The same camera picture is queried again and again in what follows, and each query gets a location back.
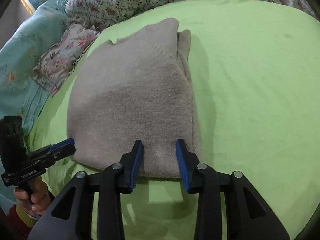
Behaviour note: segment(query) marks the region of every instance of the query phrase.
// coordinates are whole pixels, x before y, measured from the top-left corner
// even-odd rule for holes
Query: red sleeve
[[[28,235],[32,228],[28,227],[22,220],[18,217],[16,212],[16,205],[14,205],[9,210],[9,214],[7,215],[7,219],[9,223],[13,226],[13,228],[21,235],[24,239],[28,238]]]

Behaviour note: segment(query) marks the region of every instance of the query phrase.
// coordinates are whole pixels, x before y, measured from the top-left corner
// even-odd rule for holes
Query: yellow cuff
[[[16,212],[22,222],[24,222],[29,228],[33,228],[37,220],[30,218],[18,204],[16,205]]]

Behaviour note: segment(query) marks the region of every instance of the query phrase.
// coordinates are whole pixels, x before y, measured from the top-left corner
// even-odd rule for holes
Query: fuzzy knit fabric
[[[178,178],[175,142],[183,138],[199,155],[189,68],[190,31],[174,18],[100,45],[86,59],[73,86],[67,118],[74,159],[104,169],[145,147],[140,174]]]

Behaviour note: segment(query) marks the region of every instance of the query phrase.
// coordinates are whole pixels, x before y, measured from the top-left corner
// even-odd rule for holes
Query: green fabric
[[[115,42],[169,17],[180,21],[180,30],[191,30],[188,62],[203,161],[220,172],[242,171],[295,238],[320,200],[320,24],[295,8],[187,0],[106,29],[48,99],[30,147],[66,138],[72,84],[87,55],[108,39]],[[67,158],[44,179],[57,194],[81,170],[93,172]],[[121,201],[127,239],[193,239],[197,197],[186,195],[179,182],[140,179]],[[95,203],[93,224],[96,212]]]

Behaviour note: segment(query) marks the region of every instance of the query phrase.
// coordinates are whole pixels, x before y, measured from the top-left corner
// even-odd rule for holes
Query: human hand
[[[28,193],[22,188],[16,187],[14,189],[14,195],[17,198],[17,205],[30,216],[36,217],[36,215],[44,214],[45,210],[51,204],[51,199],[48,193],[48,186],[42,181],[41,176],[34,179],[34,189],[35,191],[31,195],[31,205],[28,200]]]

